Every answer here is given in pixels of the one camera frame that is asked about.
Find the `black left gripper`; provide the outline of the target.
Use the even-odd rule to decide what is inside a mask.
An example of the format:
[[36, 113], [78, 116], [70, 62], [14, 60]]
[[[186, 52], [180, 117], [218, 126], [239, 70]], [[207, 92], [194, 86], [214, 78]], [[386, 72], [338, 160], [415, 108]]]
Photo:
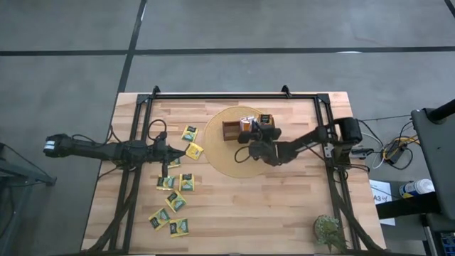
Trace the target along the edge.
[[154, 139], [154, 143], [148, 146], [148, 154], [146, 155], [146, 161], [149, 163], [159, 162], [161, 166], [161, 176], [168, 176], [168, 162], [179, 160], [185, 156], [185, 151], [175, 149], [170, 145], [166, 145], [167, 132], [160, 132], [159, 135]]

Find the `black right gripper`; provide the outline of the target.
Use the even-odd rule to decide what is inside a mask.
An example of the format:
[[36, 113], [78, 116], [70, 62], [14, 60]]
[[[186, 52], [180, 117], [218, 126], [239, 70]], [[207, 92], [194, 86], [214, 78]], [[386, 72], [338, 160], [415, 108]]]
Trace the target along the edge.
[[240, 132], [237, 142], [239, 144], [247, 144], [250, 141], [265, 141], [271, 142], [278, 140], [281, 136], [282, 131], [280, 128], [276, 128], [270, 125], [261, 126], [261, 124], [256, 121], [251, 121], [250, 131]]

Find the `brown wooden tea organizer box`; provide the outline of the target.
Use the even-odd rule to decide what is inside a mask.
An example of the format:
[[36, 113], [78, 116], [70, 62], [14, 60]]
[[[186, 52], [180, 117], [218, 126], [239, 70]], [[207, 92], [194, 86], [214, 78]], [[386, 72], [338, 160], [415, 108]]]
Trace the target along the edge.
[[224, 141], [232, 141], [237, 140], [240, 132], [242, 132], [240, 128], [240, 121], [234, 122], [222, 122], [223, 128], [223, 140]]

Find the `plain yellow tea bag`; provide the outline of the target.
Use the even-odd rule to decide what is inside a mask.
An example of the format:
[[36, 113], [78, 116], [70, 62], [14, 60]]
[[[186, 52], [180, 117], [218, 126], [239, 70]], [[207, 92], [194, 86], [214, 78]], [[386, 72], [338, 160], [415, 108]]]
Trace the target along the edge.
[[187, 157], [197, 161], [203, 153], [203, 148], [193, 142], [190, 142], [186, 147], [185, 153]]

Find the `round woven straw placemat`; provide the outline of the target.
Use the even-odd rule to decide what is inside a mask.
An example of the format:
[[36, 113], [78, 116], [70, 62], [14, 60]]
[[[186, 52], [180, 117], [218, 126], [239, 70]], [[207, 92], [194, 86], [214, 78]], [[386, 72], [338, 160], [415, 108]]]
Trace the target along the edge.
[[258, 116], [259, 114], [275, 114], [271, 107], [258, 106], [234, 106], [228, 107], [217, 114], [206, 124], [202, 147], [207, 161], [216, 171], [233, 178], [253, 178], [265, 173], [281, 171], [281, 166], [270, 166], [262, 160], [255, 161], [249, 158], [243, 163], [235, 161], [235, 152], [245, 146], [237, 140], [224, 141], [222, 125], [223, 122], [239, 121], [242, 117]]

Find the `small green potted plant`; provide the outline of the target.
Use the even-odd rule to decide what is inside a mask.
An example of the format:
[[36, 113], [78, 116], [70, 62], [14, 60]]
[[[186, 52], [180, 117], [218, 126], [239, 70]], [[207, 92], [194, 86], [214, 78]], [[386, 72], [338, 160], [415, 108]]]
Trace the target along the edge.
[[330, 252], [333, 248], [339, 252], [347, 250], [346, 239], [339, 219], [329, 215], [320, 215], [314, 221], [313, 232], [317, 242], [326, 245]]

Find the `white printed paper sheet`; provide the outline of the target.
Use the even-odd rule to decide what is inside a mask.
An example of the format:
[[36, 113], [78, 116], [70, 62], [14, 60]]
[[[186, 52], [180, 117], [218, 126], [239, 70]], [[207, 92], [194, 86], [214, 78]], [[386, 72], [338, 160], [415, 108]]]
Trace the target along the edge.
[[387, 182], [370, 180], [375, 204], [387, 203], [393, 200], [391, 186]]

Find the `white wipes canister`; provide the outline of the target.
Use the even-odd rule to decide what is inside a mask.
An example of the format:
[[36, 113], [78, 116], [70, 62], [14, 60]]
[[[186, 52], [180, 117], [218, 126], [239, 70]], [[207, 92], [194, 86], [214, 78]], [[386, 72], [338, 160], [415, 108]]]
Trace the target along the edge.
[[399, 193], [403, 198], [411, 198], [432, 192], [435, 192], [432, 180], [426, 178], [403, 184], [399, 188]]

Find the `black shelf bar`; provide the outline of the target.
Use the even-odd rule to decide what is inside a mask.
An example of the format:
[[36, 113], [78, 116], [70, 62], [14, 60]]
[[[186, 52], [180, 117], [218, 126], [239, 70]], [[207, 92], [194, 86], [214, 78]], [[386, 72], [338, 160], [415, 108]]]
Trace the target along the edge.
[[397, 218], [415, 214], [441, 213], [435, 192], [377, 204], [376, 210], [379, 219]]

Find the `black round pole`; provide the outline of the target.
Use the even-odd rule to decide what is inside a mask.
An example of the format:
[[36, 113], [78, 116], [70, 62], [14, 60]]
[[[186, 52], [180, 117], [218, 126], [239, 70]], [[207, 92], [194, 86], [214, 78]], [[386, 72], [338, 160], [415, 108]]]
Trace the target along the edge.
[[452, 114], [455, 114], [455, 99], [436, 109], [430, 109], [427, 118], [435, 124], [441, 124]]

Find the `grey equipment stand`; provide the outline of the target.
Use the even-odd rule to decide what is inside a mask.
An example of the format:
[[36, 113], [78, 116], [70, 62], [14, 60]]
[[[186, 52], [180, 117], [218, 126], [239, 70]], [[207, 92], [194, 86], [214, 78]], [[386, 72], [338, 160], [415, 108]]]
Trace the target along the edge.
[[455, 114], [441, 124], [428, 120], [424, 110], [413, 110], [411, 117], [439, 207], [455, 220]]

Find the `dark electronic device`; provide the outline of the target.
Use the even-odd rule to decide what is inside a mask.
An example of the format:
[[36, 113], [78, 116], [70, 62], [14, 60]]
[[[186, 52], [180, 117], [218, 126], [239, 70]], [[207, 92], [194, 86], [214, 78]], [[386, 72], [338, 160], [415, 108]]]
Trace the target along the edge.
[[455, 232], [440, 233], [441, 251], [444, 256], [455, 256]]

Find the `black metal table frame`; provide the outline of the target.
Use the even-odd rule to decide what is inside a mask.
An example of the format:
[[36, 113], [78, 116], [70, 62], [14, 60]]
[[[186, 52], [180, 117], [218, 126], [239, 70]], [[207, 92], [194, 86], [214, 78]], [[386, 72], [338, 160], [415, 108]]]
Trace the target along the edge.
[[[327, 123], [330, 117], [352, 115], [346, 92], [264, 93], [159, 93], [150, 105], [136, 110], [137, 95], [122, 93], [114, 109], [112, 126], [120, 139], [128, 139], [134, 117], [151, 115], [153, 125], [137, 127], [150, 139], [161, 130], [168, 143], [185, 149], [181, 134], [186, 125], [199, 129], [202, 147], [206, 124], [219, 111], [234, 106], [271, 107], [283, 140], [296, 139]], [[193, 174], [194, 191], [184, 193], [187, 204], [172, 218], [187, 218], [189, 234], [172, 238], [168, 227], [154, 230], [149, 216], [166, 206], [167, 191], [156, 189], [160, 164], [145, 164], [139, 174], [123, 174], [112, 163], [101, 165], [81, 250], [92, 247], [114, 217], [120, 186], [139, 184], [135, 208], [120, 223], [117, 249], [141, 255], [285, 255], [325, 253], [316, 242], [315, 219], [333, 213], [323, 150], [301, 153], [281, 171], [253, 178], [233, 178], [216, 171], [204, 153], [196, 161], [181, 158], [171, 174]]]

